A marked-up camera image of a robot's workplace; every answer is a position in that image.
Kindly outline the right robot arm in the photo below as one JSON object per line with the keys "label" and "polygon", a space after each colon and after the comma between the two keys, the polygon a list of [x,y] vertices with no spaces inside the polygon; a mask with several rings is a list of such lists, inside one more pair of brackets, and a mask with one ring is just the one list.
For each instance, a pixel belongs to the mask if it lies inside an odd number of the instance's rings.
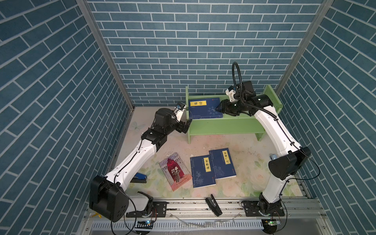
{"label": "right robot arm", "polygon": [[304,165],[311,151],[302,147],[290,134],[269,96],[256,95],[252,83],[243,82],[237,62],[232,64],[232,78],[234,85],[226,90],[229,98],[221,101],[216,110],[233,117],[241,114],[255,117],[277,151],[276,157],[268,163],[271,175],[258,202],[246,200],[241,202],[241,206],[247,215],[271,216],[281,209],[285,187]]}

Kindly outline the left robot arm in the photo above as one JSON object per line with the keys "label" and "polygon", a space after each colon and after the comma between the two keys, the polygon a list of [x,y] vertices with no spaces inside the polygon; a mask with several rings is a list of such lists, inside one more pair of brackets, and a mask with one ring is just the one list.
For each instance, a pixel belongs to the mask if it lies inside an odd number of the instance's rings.
{"label": "left robot arm", "polygon": [[149,216],[153,197],[143,192],[127,195],[126,190],[142,166],[153,157],[173,131],[187,133],[191,120],[182,121],[186,105],[179,102],[175,108],[160,108],[153,123],[142,135],[131,153],[104,176],[97,175],[90,184],[89,207],[111,222],[126,214],[133,217]]}

